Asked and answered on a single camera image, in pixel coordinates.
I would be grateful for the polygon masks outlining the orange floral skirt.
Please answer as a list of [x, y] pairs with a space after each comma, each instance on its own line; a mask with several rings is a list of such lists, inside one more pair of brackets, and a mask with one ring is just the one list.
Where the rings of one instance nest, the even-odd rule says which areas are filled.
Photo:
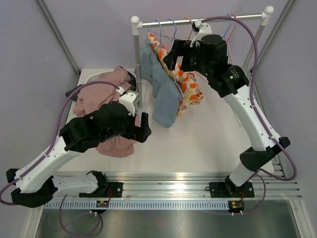
[[153, 52], [157, 55], [164, 71], [177, 85], [181, 96], [177, 117], [182, 117], [191, 105], [199, 105], [201, 103], [205, 96], [202, 88], [196, 81], [194, 73], [182, 71], [180, 69], [181, 65], [178, 61], [176, 62], [174, 70], [169, 70], [167, 68], [166, 64], [163, 62], [163, 58], [168, 55], [169, 50], [164, 45], [160, 44], [159, 39], [154, 35], [154, 33], [148, 33], [147, 41], [153, 49]]

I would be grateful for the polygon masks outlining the pink pleated skirt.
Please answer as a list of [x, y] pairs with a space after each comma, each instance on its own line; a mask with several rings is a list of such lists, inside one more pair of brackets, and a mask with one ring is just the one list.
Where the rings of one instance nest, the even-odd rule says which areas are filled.
[[[113, 71], [102, 73], [97, 78], [98, 81], [111, 82], [128, 91], [132, 85], [131, 77], [126, 69], [117, 66]], [[118, 101], [120, 94], [115, 88], [107, 84], [94, 84], [80, 90], [73, 113], [78, 117], [98, 110], [103, 104]], [[134, 153], [133, 144], [135, 141], [122, 136], [114, 137], [98, 145], [96, 150], [103, 155], [123, 158]]]

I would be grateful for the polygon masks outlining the light blue denim skirt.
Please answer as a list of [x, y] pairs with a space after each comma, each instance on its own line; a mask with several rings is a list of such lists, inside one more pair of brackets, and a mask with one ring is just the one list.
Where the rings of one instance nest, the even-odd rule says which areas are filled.
[[152, 117], [159, 125], [170, 128], [176, 120], [180, 101], [176, 85], [162, 68], [148, 42], [142, 45], [140, 61], [141, 78], [152, 85], [152, 96], [156, 100]]

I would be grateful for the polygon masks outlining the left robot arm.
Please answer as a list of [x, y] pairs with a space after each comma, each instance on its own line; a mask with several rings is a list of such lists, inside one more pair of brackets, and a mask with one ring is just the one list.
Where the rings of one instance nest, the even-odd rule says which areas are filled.
[[6, 172], [8, 184], [16, 186], [10, 204], [36, 208], [58, 196], [109, 196], [108, 178], [103, 172], [65, 177], [55, 173], [70, 160], [117, 136], [145, 142], [152, 133], [149, 115], [141, 114], [140, 126], [135, 125], [136, 117], [123, 104], [112, 102], [83, 117], [73, 118], [38, 158], [21, 169]]

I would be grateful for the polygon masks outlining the navy plaid skirt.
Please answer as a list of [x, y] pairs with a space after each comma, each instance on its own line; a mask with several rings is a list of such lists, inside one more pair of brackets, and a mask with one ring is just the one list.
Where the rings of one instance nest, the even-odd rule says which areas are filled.
[[131, 85], [132, 91], [136, 91], [136, 77], [128, 71], [128, 75], [130, 77], [129, 84]]

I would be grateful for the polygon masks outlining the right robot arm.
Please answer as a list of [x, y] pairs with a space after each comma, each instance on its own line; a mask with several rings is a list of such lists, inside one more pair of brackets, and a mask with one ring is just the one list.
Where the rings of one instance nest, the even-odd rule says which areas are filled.
[[237, 196], [249, 178], [287, 148], [290, 140], [269, 128], [262, 111], [256, 108], [246, 74], [241, 67], [228, 63], [226, 51], [227, 43], [219, 35], [206, 35], [195, 42], [176, 39], [163, 62], [169, 70], [174, 70], [177, 58], [182, 57], [180, 69], [205, 76], [209, 86], [231, 107], [244, 127], [251, 147], [240, 154], [239, 165], [219, 190]]

